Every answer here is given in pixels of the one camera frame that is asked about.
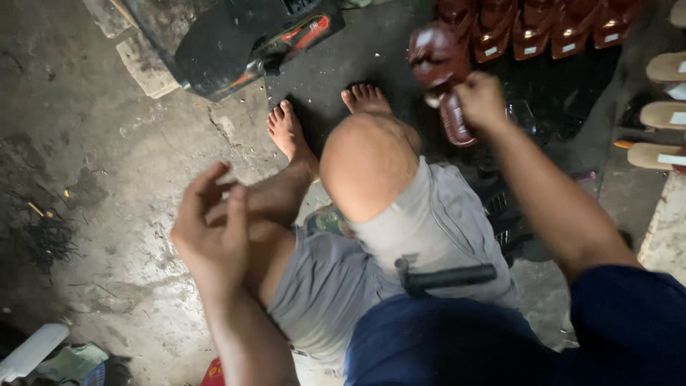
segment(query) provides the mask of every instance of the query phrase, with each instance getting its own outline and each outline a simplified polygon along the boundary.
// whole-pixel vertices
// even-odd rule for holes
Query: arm
[[[234,183],[217,185],[228,169],[216,163],[189,185],[171,240],[196,281],[226,385],[297,385],[286,340],[241,285],[249,248],[247,193]],[[227,221],[208,225],[206,214],[226,191]]]
[[[467,122],[492,148],[522,212],[568,282],[597,265],[641,266],[607,213],[506,119],[497,78],[474,72],[456,91]]]

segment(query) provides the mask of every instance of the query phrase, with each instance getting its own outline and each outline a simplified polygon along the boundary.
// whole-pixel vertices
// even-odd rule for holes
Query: person
[[[352,114],[320,162],[283,101],[268,131],[285,169],[245,188],[217,182],[230,169],[220,162],[184,193],[171,239],[226,384],[298,384],[289,343],[355,386],[686,383],[686,289],[644,270],[607,214],[506,119],[497,78],[473,72],[455,92],[567,278],[580,348],[536,338],[478,197],[455,166],[428,165],[416,131],[363,84],[342,92]],[[317,179],[354,240],[292,226]],[[413,298],[400,257],[413,273],[493,264],[497,278]]]

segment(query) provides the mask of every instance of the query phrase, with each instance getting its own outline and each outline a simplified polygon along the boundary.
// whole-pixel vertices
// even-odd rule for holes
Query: concrete floor
[[[622,98],[647,87],[645,58],[684,47],[683,34],[664,21],[670,2],[658,2],[646,21],[658,35],[625,50],[584,133],[608,130]],[[670,37],[651,43],[664,34]],[[217,159],[232,161],[245,183],[287,160],[265,130],[261,81],[217,104],[182,91],[151,100],[119,59],[121,39],[107,39],[80,0],[0,2],[0,182],[68,218],[82,256],[42,275],[7,240],[11,227],[35,215],[0,196],[0,308],[10,311],[2,320],[27,332],[71,323],[72,342],[131,356],[140,385],[199,384],[215,354],[193,281],[167,237],[182,189]],[[639,241],[664,180],[611,148],[600,191],[589,190]],[[61,196],[65,189],[70,198]],[[321,185],[313,186],[300,218],[327,203]],[[552,263],[526,261],[512,273],[534,331],[565,347],[562,275]],[[303,378],[318,378],[306,359],[298,363]]]

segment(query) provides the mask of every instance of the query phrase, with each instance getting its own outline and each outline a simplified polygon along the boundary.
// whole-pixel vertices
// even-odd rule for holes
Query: blue basket
[[[82,386],[104,386],[105,384],[105,362],[100,364],[88,373]]]

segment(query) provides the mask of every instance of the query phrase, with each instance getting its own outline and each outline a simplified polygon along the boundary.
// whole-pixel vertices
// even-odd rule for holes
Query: bare foot
[[[267,131],[276,146],[288,157],[291,163],[305,162],[310,168],[313,181],[319,178],[319,160],[310,150],[300,121],[293,112],[293,106],[287,100],[282,100],[279,106],[269,114]]]
[[[369,84],[356,84],[351,90],[343,90],[341,98],[351,113],[393,114],[390,105],[379,87]]]

